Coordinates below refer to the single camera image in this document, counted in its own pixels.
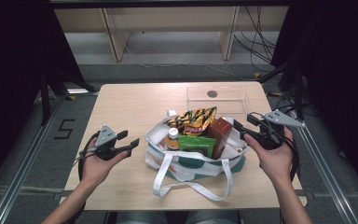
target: jar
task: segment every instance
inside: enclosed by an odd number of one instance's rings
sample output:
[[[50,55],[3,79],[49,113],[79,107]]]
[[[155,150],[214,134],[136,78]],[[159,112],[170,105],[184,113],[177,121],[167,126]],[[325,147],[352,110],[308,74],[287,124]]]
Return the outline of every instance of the jar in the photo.
[[[177,128],[170,128],[165,137],[165,145],[168,150],[179,150],[179,131]]]

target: bag handle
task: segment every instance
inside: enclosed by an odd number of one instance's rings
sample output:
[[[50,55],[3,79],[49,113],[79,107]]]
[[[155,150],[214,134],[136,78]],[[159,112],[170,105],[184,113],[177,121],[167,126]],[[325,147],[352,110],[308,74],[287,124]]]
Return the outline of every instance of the bag handle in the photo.
[[[162,180],[164,179],[164,176],[167,174],[168,168],[170,167],[171,161],[173,158],[173,154],[166,154],[164,157],[164,161],[161,164],[161,167],[158,170],[158,174],[156,176],[155,182],[153,184],[153,193],[159,197],[163,197],[165,194],[170,191],[171,188],[176,186],[183,186],[188,185],[198,193],[202,194],[203,196],[207,197],[208,199],[214,200],[214,201],[223,201],[225,198],[231,194],[232,191],[232,173],[229,168],[229,161],[228,159],[222,159],[222,166],[226,174],[227,178],[227,190],[225,196],[217,196],[214,193],[212,193],[210,190],[203,187],[201,184],[196,182],[180,182],[176,184],[170,184],[166,186],[161,186]]]

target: white bag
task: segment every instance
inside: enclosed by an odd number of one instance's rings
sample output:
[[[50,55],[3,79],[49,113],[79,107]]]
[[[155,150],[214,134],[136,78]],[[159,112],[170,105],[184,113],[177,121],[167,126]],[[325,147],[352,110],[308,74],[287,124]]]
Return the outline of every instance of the white bag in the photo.
[[[240,140],[240,133],[232,129],[222,156],[218,160],[213,160],[204,157],[199,152],[165,150],[163,146],[164,138],[170,127],[164,124],[164,122],[168,119],[171,118],[162,120],[145,135],[148,143],[145,162],[158,169],[158,174],[153,185],[153,193],[163,197],[172,187],[189,185],[192,189],[211,200],[224,200],[230,195],[232,190],[233,181],[231,172],[239,172],[245,163],[243,154],[247,151],[248,147],[241,151],[236,149],[246,146],[246,142]],[[225,174],[227,177],[227,192],[224,196],[217,196],[201,184],[192,181],[221,174]],[[161,186],[165,175],[178,180],[179,183]]]

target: gold wrapper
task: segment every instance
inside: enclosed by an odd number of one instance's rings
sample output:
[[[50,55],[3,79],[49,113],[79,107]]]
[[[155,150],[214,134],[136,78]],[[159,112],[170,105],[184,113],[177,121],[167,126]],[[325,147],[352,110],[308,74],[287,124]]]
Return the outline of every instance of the gold wrapper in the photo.
[[[190,110],[165,121],[165,123],[172,128],[177,128],[182,134],[192,136],[206,135],[207,128],[214,121],[216,110],[216,106],[207,109]]]

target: metal rail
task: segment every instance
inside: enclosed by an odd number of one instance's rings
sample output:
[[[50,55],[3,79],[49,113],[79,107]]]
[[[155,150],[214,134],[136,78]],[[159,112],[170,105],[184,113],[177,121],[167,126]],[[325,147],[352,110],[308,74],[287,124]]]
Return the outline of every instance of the metal rail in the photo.
[[[7,188],[7,191],[5,192],[4,196],[1,198],[0,201],[0,223],[4,223],[8,213],[10,212],[11,207],[13,206],[14,202],[16,201],[16,198],[21,190],[21,186],[25,181],[25,178],[27,177],[29,171],[31,170],[31,167],[34,164],[34,160],[39,153],[40,148],[43,145],[43,142],[46,138],[46,134],[50,128],[51,122],[62,104],[64,99],[64,96],[57,97],[54,100],[53,107],[51,108],[51,116],[43,125],[37,135],[34,139],[30,149],[28,150],[24,160],[22,161],[22,164],[17,171],[14,179],[11,181],[9,187]]]
[[[310,130],[306,126],[305,128],[297,128],[304,143],[306,144],[313,161],[315,162],[316,168],[321,175],[327,190],[329,191],[334,203],[337,206],[338,212],[341,214],[342,219],[345,223],[358,223],[358,217],[356,216],[351,203],[347,199],[346,195],[339,186],[336,178],[331,172],[330,167],[324,159],[321,150],[316,145],[315,141],[310,134]]]

